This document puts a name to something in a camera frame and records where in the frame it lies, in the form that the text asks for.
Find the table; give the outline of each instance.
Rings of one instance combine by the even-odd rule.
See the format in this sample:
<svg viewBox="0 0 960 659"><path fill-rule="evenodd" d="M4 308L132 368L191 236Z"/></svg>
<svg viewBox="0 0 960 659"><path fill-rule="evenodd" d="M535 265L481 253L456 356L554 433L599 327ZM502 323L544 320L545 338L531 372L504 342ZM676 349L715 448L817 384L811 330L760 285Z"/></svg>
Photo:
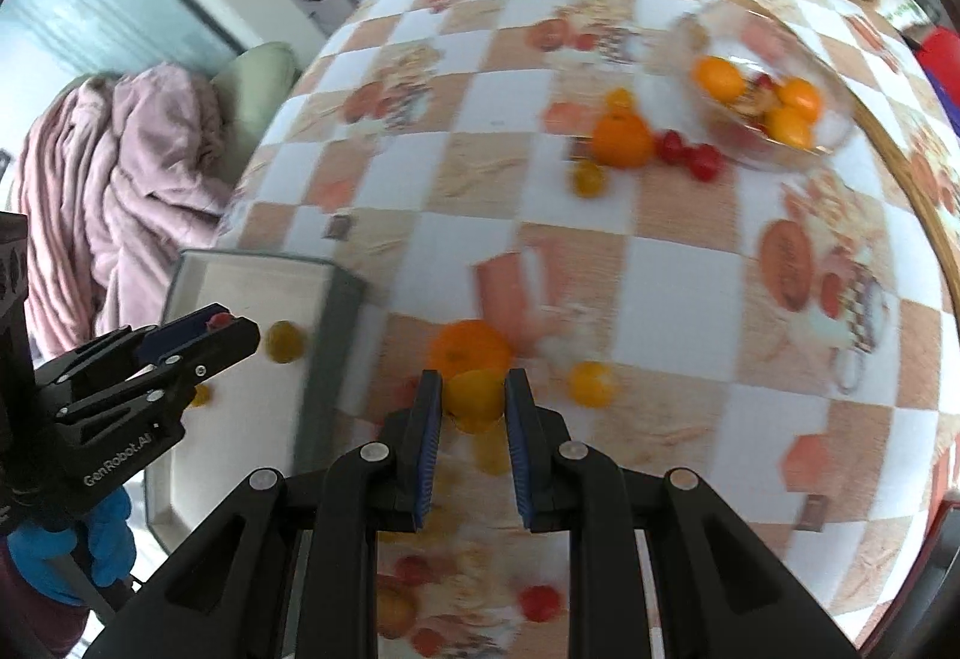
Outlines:
<svg viewBox="0 0 960 659"><path fill-rule="evenodd" d="M366 0L280 109L218 244L370 281L338 450L376 434L441 325L520 326L518 363L575 438L700 472L856 640L904 581L960 432L952 302L904 194L862 133L806 178L731 164L706 185L650 164L594 201L566 183L570 136L614 87L697 139L656 42L705 1ZM960 148L896 33L846 0L766 2L871 108L956 240ZM561 18L575 36L544 23ZM611 407L568 398L579 359L613 366ZM427 531L380 553L382 573L416 554L438 582L382 656L418 656L425 625L464 655L565 656L565 616L517 607L530 585L565 592L565 540L523 532L507 469L502 429L445 429Z"/></svg>

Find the gloved hand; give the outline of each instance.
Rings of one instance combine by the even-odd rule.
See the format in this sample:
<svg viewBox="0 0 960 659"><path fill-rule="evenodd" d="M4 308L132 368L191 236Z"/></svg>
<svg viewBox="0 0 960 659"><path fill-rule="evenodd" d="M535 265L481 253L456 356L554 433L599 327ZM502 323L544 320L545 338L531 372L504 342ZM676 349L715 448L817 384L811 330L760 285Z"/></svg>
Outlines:
<svg viewBox="0 0 960 659"><path fill-rule="evenodd" d="M130 497L120 488L83 518L93 556L91 579L101 588L123 579L133 569L136 544L127 525L130 511ZM34 523L24 523L7 538L13 565L23 579L45 597L68 605L83 603L46 560L63 556L76 546L77 534L73 529L48 532Z"/></svg>

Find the transparent bowl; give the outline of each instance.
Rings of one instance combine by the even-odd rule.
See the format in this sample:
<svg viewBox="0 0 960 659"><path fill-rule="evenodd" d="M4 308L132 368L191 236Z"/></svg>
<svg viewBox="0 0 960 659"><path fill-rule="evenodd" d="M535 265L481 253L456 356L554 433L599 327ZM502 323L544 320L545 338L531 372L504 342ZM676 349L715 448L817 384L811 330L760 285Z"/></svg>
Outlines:
<svg viewBox="0 0 960 659"><path fill-rule="evenodd" d="M807 171L853 135L853 99L846 84L793 34L764 15L718 1L680 18L667 33L662 49L670 55L670 68L709 141L748 167ZM727 59L750 80L767 73L778 82L796 76L816 86L824 110L813 126L813 148L800 150L774 142L714 100L692 77L696 62L704 55Z"/></svg>

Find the pink cloth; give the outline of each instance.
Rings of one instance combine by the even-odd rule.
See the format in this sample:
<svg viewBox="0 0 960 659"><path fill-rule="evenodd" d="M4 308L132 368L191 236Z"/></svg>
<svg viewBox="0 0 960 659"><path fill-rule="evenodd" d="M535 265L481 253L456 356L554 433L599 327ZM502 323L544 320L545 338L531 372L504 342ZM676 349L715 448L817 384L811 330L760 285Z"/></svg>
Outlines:
<svg viewBox="0 0 960 659"><path fill-rule="evenodd" d="M46 357L157 323L176 255L207 247L229 186L208 81L162 64L88 79L35 121L13 201L30 218L27 325Z"/></svg>

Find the silver bolt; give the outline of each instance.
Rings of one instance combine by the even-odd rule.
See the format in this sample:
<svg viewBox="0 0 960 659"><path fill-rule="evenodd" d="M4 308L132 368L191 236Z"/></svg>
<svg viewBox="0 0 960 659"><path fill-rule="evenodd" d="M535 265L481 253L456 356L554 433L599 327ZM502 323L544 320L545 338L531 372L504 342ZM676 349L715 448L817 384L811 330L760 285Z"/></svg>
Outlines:
<svg viewBox="0 0 960 659"><path fill-rule="evenodd" d="M587 458L587 454L590 452L590 448L587 448L584 443L579 442L579 440L568 440L567 442L560 443L560 455L563 458L569 458L572 461L579 461L582 458Z"/></svg>
<svg viewBox="0 0 960 659"><path fill-rule="evenodd" d="M248 482L254 491L266 491L277 485L277 473L273 470L257 470Z"/></svg>
<svg viewBox="0 0 960 659"><path fill-rule="evenodd" d="M382 442L368 442L360 449L363 461L383 461L390 456L390 449Z"/></svg>
<svg viewBox="0 0 960 659"><path fill-rule="evenodd" d="M670 483L680 491L693 491L700 485L700 479L693 470L679 469L670 473Z"/></svg>

